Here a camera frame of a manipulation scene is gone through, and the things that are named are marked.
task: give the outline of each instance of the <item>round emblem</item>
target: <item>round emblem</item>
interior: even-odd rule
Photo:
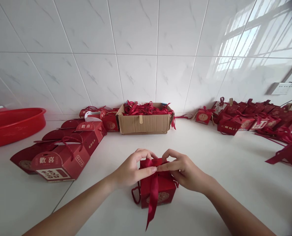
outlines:
[[[269,123],[267,123],[267,126],[268,127],[273,127],[274,125],[276,125],[276,121],[271,121],[271,122],[269,122]]]
[[[241,128],[247,128],[249,124],[250,124],[250,121],[245,121],[241,124]]]
[[[208,115],[202,113],[198,116],[199,120],[206,121],[208,119]]]
[[[163,201],[167,200],[168,198],[169,198],[169,194],[168,193],[166,193],[166,192],[158,193],[158,202],[157,202],[157,204],[162,203]]]
[[[115,123],[111,122],[111,121],[108,121],[107,122],[107,128],[108,129],[114,129],[115,128]]]
[[[23,169],[27,169],[27,170],[32,170],[31,169],[31,161],[26,161],[26,160],[24,160],[24,161],[20,161],[19,162],[19,165],[23,168]]]

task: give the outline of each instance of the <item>hand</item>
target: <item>hand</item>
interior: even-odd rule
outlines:
[[[179,184],[188,190],[206,194],[209,187],[216,181],[213,177],[201,171],[187,155],[168,149],[162,155],[162,162],[166,162],[169,156],[176,159],[158,166],[157,171],[169,170]]]
[[[110,175],[112,181],[115,183],[115,188],[132,186],[157,171],[156,167],[147,167],[138,170],[136,163],[142,158],[157,159],[158,157],[150,150],[137,149]]]

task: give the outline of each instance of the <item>red plastic tub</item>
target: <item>red plastic tub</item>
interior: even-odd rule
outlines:
[[[45,109],[25,108],[0,112],[0,146],[27,138],[45,127]]]

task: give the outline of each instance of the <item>white tile wall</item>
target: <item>white tile wall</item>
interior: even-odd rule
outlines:
[[[292,66],[292,0],[0,0],[0,105],[193,112],[266,95]]]

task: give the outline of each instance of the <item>white countertop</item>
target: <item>white countertop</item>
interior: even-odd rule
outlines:
[[[177,130],[163,135],[108,133],[73,183],[49,184],[9,161],[14,153],[62,123],[48,121],[32,137],[0,147],[0,235],[24,233],[114,171],[137,148],[150,149],[158,156],[168,148],[187,154],[273,232],[292,235],[292,167],[265,163],[283,148],[270,140],[248,131],[222,135],[211,124],[177,119]],[[78,235],[230,235],[207,198],[183,187],[176,190],[171,204],[157,207],[145,232],[147,213],[134,203],[131,188],[118,190]]]

